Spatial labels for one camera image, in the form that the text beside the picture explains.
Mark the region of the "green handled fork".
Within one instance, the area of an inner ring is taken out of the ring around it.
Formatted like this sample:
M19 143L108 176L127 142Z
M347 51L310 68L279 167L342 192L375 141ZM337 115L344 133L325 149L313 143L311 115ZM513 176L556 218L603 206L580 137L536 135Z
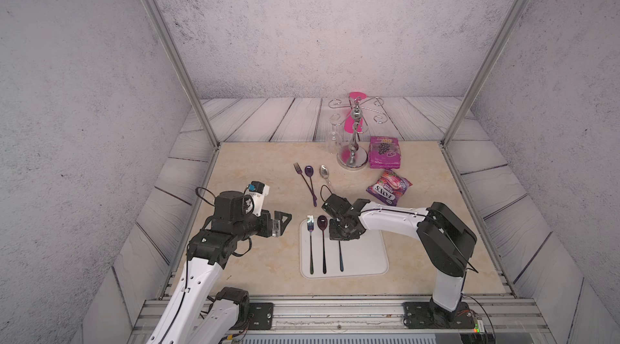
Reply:
M313 230L314 230L314 216L308 216L307 230L309 235L309 272L312 276L314 274L314 260L313 260Z

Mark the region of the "blue fork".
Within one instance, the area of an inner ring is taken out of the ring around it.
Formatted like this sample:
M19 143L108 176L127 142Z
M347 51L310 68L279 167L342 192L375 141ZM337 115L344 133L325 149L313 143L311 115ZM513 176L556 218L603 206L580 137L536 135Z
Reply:
M344 268L343 254L342 254L342 241L338 241L338 255L339 255L339 270L340 272L344 272L345 268Z

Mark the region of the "silver spoon pink handle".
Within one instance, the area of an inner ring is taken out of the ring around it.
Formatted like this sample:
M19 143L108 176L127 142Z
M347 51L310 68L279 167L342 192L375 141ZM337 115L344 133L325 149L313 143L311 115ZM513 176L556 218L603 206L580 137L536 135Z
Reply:
M324 179L324 181L326 182L327 186L330 189L334 189L333 184L331 183L331 180L330 180L330 177L329 177L329 170L328 170L326 165L321 165L321 167L320 167L320 176Z

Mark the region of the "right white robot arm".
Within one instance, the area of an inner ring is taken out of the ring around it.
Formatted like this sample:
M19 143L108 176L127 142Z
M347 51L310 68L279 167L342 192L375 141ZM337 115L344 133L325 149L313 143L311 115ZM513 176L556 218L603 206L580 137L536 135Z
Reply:
M444 203L428 208L399 208L371 200L350 203L332 194L322 205L330 216L329 238L348 242L367 231L385 231L421 242L437 276L429 306L447 320L455 318L477 243L476 234Z

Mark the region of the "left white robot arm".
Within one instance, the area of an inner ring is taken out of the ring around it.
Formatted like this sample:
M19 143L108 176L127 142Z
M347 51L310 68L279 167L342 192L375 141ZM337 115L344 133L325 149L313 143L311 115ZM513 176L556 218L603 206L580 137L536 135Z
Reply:
M292 215L263 208L270 188L253 181L242 192L214 196L213 213L187 243L177 287L148 341L150 343L220 343L245 334L253 315L247 291L224 287L204 304L240 242L252 237L280 237Z

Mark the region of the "purple fork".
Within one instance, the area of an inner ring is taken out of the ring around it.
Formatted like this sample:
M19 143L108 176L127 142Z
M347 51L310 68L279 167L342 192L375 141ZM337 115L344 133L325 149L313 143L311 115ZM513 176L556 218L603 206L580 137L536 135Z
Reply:
M315 195L315 193L314 193L313 189L312 189L312 188L310 187L310 185L308 184L308 181L305 179L305 174L303 173L303 171L302 171L302 169L301 169L301 167L300 167L299 163L298 163L298 162L295 162L293 165L294 165L294 167L295 167L295 172L296 172L296 173L297 173L300 177L302 177L302 179L303 179L303 181L305 182L305 184L306 184L306 186L307 186L308 190L310 191L310 194L311 194L311 196L313 197L313 205L314 205L314 207L316 207L316 204L317 204L316 195Z

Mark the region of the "white square tray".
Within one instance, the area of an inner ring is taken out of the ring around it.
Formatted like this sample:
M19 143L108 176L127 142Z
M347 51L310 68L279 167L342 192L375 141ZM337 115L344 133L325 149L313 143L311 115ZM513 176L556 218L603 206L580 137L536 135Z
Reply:
M327 274L322 271L321 230L313 230L314 274L309 272L309 235L307 220L299 224L300 272L307 279L329 279L361 276L382 276L389 270L387 250L380 231L367 231L358 240L342 242L344 272L339 270L338 242L329 239L325 231Z

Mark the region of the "pink candy bag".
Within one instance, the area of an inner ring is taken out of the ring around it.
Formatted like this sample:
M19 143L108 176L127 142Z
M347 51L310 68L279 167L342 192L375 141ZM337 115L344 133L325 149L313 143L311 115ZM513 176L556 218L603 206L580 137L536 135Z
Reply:
M400 198L412 186L412 183L396 172L384 170L377 181L367 188L367 193L373 195L388 206L395 207Z

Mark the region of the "silver cup holder stand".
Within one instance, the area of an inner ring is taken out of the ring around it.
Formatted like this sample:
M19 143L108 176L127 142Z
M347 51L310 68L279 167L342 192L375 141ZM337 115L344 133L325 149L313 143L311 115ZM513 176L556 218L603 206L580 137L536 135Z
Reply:
M372 101L376 107L382 107L384 105L384 100L382 98L374 96L368 97L363 102L359 102L356 104L356 112L358 113L358 117L361 118L363 116L363 111L371 111L376 115L374 116L374 120L377 124L383 124L387 121L387 116L379 110L374 108L363 106L365 103ZM352 137L347 145L344 145L338 155L337 161L343 168L349 171L358 171L361 170L368 163L368 152L361 148L358 139L359 135L357 133L352 134Z

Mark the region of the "purple snack bag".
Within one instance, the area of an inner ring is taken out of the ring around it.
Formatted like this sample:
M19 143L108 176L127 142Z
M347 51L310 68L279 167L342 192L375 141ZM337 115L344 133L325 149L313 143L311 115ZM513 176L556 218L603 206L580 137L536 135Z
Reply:
M368 156L371 169L399 169L401 152L398 139L395 137L371 137Z

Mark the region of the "clear glass cup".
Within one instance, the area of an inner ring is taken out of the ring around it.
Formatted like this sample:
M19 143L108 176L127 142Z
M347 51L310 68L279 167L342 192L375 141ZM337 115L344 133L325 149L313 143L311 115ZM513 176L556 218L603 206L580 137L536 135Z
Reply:
M342 145L342 135L340 129L343 124L342 116L338 113L332 114L330 117L330 133L329 133L329 148L332 153L337 153Z

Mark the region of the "pink cup on stand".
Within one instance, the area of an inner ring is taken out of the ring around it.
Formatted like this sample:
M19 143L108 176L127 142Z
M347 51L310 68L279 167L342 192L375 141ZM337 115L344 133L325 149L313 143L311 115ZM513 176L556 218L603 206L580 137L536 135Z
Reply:
M359 118L356 112L356 104L363 102L367 98L367 95L363 92L354 91L348 95L350 103L350 112L345 119L344 131L350 134L361 134L363 132L363 117Z

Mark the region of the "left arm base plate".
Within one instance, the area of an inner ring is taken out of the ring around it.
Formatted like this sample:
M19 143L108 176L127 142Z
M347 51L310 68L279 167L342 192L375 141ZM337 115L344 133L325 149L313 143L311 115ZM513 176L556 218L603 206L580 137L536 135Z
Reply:
M273 316L273 303L244 303L240 305L237 322L231 330L270 330Z

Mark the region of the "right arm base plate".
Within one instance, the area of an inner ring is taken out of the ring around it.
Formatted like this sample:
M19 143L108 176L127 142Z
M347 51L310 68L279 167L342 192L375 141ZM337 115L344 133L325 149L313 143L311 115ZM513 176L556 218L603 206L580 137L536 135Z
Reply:
M474 312L463 301L449 312L432 301L403 303L403 323L408 329L475 329Z

